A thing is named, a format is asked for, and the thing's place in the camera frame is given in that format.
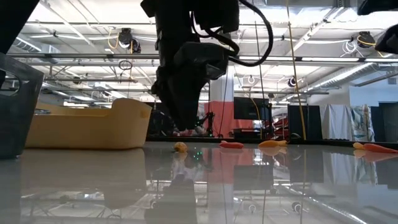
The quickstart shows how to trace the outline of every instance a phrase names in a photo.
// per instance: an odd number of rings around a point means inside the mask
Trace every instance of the ceiling light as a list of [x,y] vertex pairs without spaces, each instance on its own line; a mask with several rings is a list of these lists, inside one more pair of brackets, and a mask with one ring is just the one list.
[[111,49],[104,49],[107,52],[111,52],[112,54],[114,54],[114,52]]
[[96,105],[112,105],[112,102],[94,102]]
[[42,51],[42,49],[36,47],[35,45],[29,43],[29,42],[26,41],[26,40],[23,40],[23,39],[21,39],[21,38],[19,38],[19,37],[17,37],[16,39],[19,40],[19,41],[21,41],[22,43],[24,43],[24,44],[26,44],[26,45],[29,45],[30,47],[33,47],[34,49],[38,50],[39,52]]
[[304,57],[304,62],[357,62],[359,58]]
[[77,103],[69,103],[69,102],[64,101],[63,106],[86,108],[86,107],[88,107],[88,104],[77,104]]
[[398,58],[367,58],[365,62],[398,62]]
[[248,82],[249,82],[250,84],[253,84],[253,83],[254,83],[254,78],[253,78],[252,75],[250,75],[250,77],[248,78]]
[[[259,56],[239,56],[240,60],[260,60]],[[267,60],[275,60],[275,61],[291,61],[292,57],[267,57]]]
[[284,60],[291,61],[292,57],[267,57],[267,60]]
[[105,91],[105,92],[110,94],[110,95],[112,95],[115,98],[125,98],[126,97],[125,95],[121,94],[118,91],[110,91],[110,92],[109,91]]
[[78,100],[83,100],[83,101],[93,101],[94,99],[92,99],[91,97],[88,96],[73,96],[74,98],[78,99]]
[[288,101],[270,101],[270,103],[272,103],[273,105],[275,105],[275,104],[290,104],[290,102],[288,102]]

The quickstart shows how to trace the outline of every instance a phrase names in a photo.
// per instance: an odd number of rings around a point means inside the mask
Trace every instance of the white curtain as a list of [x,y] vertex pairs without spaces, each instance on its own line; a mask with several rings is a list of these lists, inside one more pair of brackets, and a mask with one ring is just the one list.
[[322,122],[322,136],[324,139],[353,140],[349,106],[320,106],[320,114]]
[[351,107],[351,130],[354,141],[374,142],[372,115],[368,105]]

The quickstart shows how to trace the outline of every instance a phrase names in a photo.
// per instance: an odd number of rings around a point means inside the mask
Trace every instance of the white pillar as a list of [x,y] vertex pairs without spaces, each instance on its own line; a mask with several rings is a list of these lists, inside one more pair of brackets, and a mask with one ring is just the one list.
[[227,74],[219,77],[217,80],[210,81],[210,101],[234,101],[234,76],[235,69],[227,69]]

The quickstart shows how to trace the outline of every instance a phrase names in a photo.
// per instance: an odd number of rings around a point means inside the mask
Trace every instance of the gray plastic bin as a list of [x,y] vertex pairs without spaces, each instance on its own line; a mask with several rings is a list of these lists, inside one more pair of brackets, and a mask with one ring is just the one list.
[[17,92],[10,96],[0,93],[0,159],[9,159],[24,150],[44,74],[2,53],[0,70],[13,74],[19,82]]

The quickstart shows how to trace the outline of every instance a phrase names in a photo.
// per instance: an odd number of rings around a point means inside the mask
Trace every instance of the yellow bin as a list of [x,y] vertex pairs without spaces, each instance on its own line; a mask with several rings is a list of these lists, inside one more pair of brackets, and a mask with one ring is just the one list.
[[51,114],[33,117],[26,148],[131,149],[145,143],[152,108],[121,98],[112,109],[75,109],[38,103]]

